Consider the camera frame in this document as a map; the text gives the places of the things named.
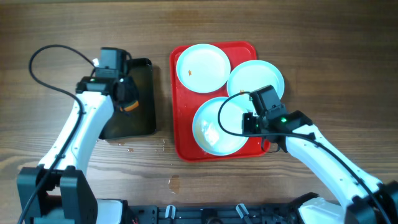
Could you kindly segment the green and orange sponge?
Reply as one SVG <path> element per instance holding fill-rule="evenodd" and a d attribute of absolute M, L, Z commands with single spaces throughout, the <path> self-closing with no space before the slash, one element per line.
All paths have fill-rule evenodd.
<path fill-rule="evenodd" d="M 137 100 L 132 101 L 130 103 L 120 104 L 119 110 L 122 112 L 130 112 L 136 109 L 139 106 L 139 102 Z"/>

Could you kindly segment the white plate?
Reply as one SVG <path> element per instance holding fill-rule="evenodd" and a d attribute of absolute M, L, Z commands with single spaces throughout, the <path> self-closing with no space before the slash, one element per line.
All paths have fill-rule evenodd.
<path fill-rule="evenodd" d="M 219 47 L 196 44 L 180 54 L 175 69 L 185 88 L 195 93 L 211 93 L 228 81 L 231 63 Z"/>
<path fill-rule="evenodd" d="M 192 132 L 196 143 L 205 152 L 215 156 L 228 156 L 239 151 L 247 137 L 228 134 L 242 133 L 243 114 L 246 110 L 227 97 L 216 97 L 202 104 L 194 115 Z"/>
<path fill-rule="evenodd" d="M 249 60 L 239 64 L 231 72 L 227 81 L 228 96 L 260 89 L 272 85 L 279 97 L 285 90 L 284 78 L 277 67 L 263 60 Z"/>

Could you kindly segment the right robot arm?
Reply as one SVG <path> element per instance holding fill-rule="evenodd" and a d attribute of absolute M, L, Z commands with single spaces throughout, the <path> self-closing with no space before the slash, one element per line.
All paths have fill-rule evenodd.
<path fill-rule="evenodd" d="M 304 163 L 337 203 L 312 194 L 298 203 L 303 223 L 397 223 L 397 182 L 383 183 L 351 162 L 301 111 L 289 113 L 273 86 L 249 93 L 254 112 L 243 116 L 243 133 L 276 143 Z"/>

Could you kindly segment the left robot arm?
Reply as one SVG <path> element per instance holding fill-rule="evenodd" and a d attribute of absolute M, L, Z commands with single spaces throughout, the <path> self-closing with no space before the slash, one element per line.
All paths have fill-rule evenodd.
<path fill-rule="evenodd" d="M 91 153 L 115 111 L 138 107 L 139 94 L 125 50 L 103 47 L 99 64 L 83 77 L 73 109 L 56 142 L 37 167 L 17 176 L 19 223 L 138 223 L 126 200 L 97 199 L 85 177 Z"/>

